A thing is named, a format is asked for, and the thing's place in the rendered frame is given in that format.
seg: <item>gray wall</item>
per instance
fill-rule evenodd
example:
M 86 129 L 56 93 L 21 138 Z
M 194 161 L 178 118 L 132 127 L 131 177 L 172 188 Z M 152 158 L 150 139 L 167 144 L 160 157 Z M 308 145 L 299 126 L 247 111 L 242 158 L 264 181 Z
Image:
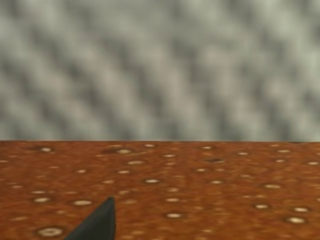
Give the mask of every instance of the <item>gray wall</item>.
M 319 0 L 1 0 L 0 139 L 320 140 Z

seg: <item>reddish-brown surface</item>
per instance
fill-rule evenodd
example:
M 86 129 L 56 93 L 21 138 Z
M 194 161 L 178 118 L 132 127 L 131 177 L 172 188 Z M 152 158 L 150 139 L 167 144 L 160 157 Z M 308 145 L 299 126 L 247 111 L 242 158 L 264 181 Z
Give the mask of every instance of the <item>reddish-brown surface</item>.
M 107 197 L 117 240 L 320 240 L 320 143 L 0 142 L 0 239 L 63 239 Z

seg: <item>striped gray background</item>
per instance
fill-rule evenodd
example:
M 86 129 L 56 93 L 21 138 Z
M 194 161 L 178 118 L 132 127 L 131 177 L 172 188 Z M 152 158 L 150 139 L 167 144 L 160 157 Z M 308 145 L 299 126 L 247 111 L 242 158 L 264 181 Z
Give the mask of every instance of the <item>striped gray background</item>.
M 319 0 L 0 0 L 1 140 L 320 140 Z

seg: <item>black triangular object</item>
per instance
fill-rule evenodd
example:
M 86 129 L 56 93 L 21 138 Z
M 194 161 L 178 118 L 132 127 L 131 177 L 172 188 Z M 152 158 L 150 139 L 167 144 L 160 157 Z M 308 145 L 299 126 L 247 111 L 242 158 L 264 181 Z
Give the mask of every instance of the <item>black triangular object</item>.
M 109 197 L 64 240 L 115 240 L 115 200 Z

